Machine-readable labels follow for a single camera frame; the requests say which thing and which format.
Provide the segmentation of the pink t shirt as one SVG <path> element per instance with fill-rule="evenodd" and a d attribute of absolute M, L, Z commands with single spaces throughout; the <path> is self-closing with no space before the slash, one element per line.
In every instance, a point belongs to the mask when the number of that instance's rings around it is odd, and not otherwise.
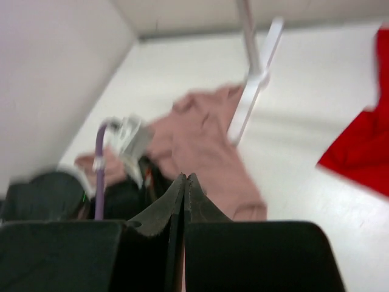
<path fill-rule="evenodd" d="M 243 86 L 192 92 L 151 124 L 146 155 L 167 178 L 195 173 L 210 200 L 235 221 L 264 221 L 266 203 L 246 172 L 227 130 Z"/>

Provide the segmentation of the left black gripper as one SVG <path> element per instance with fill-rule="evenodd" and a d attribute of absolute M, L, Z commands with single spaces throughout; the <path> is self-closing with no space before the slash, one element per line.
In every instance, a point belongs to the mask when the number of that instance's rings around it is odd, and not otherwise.
<path fill-rule="evenodd" d="M 144 175 L 142 187 L 130 176 L 105 189 L 105 220 L 129 220 L 159 199 L 170 187 L 172 180 L 147 156 L 142 156 L 139 166 Z"/>

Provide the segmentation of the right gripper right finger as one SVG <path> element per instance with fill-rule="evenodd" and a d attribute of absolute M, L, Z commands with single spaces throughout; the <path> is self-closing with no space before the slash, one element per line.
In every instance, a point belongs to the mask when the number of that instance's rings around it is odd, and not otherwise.
<path fill-rule="evenodd" d="M 234 222 L 198 178 L 184 192 L 187 291 L 344 291 L 326 234 L 308 221 Z"/>

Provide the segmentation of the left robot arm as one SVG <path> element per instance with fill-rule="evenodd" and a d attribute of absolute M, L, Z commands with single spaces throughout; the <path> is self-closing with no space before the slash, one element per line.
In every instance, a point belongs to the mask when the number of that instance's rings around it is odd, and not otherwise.
<path fill-rule="evenodd" d="M 105 220 L 129 220 L 159 199 L 172 181 L 148 157 L 139 161 L 143 183 L 138 186 L 123 168 L 105 171 Z M 68 169 L 51 168 L 29 180 L 9 184 L 1 200 L 1 222 L 93 219 L 94 194 Z"/>

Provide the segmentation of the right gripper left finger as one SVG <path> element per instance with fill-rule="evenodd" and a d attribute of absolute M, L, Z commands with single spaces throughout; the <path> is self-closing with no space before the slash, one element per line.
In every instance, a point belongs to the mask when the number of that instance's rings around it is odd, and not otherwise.
<path fill-rule="evenodd" d="M 2 291 L 166 291 L 186 177 L 128 221 L 1 226 Z"/>

